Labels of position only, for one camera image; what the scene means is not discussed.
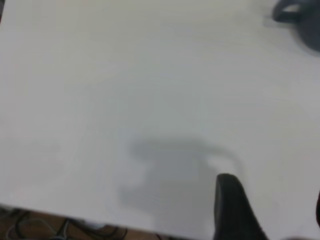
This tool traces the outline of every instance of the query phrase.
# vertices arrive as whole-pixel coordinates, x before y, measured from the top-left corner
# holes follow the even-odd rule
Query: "floor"
[[[0,239],[5,240],[6,239],[6,233],[10,227],[12,227],[19,216],[21,215],[14,215],[5,217],[3,219],[0,219]],[[43,214],[39,212],[31,212],[28,216],[29,219],[33,218],[41,218],[45,220],[47,223],[49,223],[56,231],[61,227],[63,224],[65,218],[54,216],[50,214]],[[106,232],[111,232],[114,229],[114,227],[106,226],[103,228]],[[27,238],[27,239],[48,239],[50,237],[53,237],[53,232],[45,226],[41,221],[30,221],[26,224],[21,224],[21,233]],[[114,236],[113,239],[118,239],[123,234],[124,229],[120,229],[118,231],[118,235]],[[73,225],[69,224],[66,235],[69,238],[77,239],[77,240],[92,240],[94,238],[91,238],[90,236],[87,236],[85,233],[83,233],[78,228],[74,227]],[[17,239],[17,235],[14,230],[10,231],[10,239]],[[161,236],[162,240],[167,240],[168,238]],[[148,233],[138,230],[129,229],[128,233],[125,237],[125,240],[159,240],[159,238],[154,233]]]

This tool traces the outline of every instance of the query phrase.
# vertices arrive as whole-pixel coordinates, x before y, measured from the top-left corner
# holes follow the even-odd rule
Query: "blurry object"
[[[4,7],[5,7],[5,1],[6,0],[0,0],[0,22],[1,22],[1,18],[2,18],[2,13],[4,11]]]
[[[298,11],[287,8],[298,5]],[[320,0],[280,0],[273,9],[276,22],[295,24],[302,41],[320,52]]]
[[[238,178],[219,174],[214,203],[213,240],[268,240]]]

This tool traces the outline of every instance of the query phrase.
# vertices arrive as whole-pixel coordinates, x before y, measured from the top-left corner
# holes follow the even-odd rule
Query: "white surface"
[[[209,239],[239,176],[270,239],[319,236],[320,58],[273,0],[8,0],[0,203]]]

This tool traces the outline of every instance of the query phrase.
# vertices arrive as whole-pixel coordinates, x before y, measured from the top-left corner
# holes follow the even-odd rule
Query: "black cable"
[[[64,230],[66,224],[68,223],[68,219],[64,219],[63,223],[61,224],[61,227],[59,228],[59,230],[56,232],[56,236],[59,236],[62,231]]]
[[[126,238],[127,234],[128,234],[128,229],[126,228],[122,237],[116,238],[115,240],[124,240]]]
[[[155,234],[156,238],[159,239],[159,240],[162,240],[162,238],[160,237],[159,234]]]
[[[20,222],[21,222],[26,216],[28,216],[29,214],[30,214],[29,211],[24,212],[24,213],[16,220],[16,222],[15,222],[14,230],[15,230],[15,233],[16,233],[16,235],[18,236],[19,239],[25,239],[25,238],[26,238],[26,237],[21,233],[19,224],[20,224]]]

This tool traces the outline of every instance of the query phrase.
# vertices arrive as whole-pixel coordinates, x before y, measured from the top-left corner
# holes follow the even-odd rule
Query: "cable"
[[[64,237],[64,239],[68,239],[68,236],[67,236],[68,226],[69,226],[69,221],[67,220],[66,223],[65,223],[64,229],[63,229],[63,237]]]
[[[162,238],[160,237],[159,234],[155,234],[156,238],[159,239],[159,240],[162,240]]]
[[[22,235],[21,231],[20,231],[20,227],[19,227],[19,224],[20,222],[30,214],[29,211],[26,211],[25,213],[23,213],[15,222],[15,225],[14,225],[14,230],[15,230],[15,233],[16,235],[18,236],[18,238],[20,239],[25,239],[26,237]]]
[[[124,240],[125,237],[127,236],[127,234],[128,234],[128,229],[126,228],[125,231],[124,231],[124,234],[122,235],[122,237],[117,238],[116,240]]]
[[[43,223],[44,225],[46,225],[46,226],[48,227],[48,229],[51,230],[52,233],[57,234],[57,231],[56,231],[48,222],[46,222],[44,219],[39,218],[39,217],[22,220],[22,221],[19,222],[19,225],[24,225],[24,224],[27,224],[27,223],[29,223],[29,222],[41,222],[41,223]],[[10,240],[10,239],[11,239],[11,238],[10,238],[10,233],[11,233],[11,231],[15,228],[15,226],[16,226],[15,224],[12,225],[12,226],[6,231],[5,238],[6,238],[7,240]]]
[[[68,219],[65,219],[59,228],[59,230],[56,232],[56,235],[59,236],[61,232],[65,229],[66,224],[68,223]]]

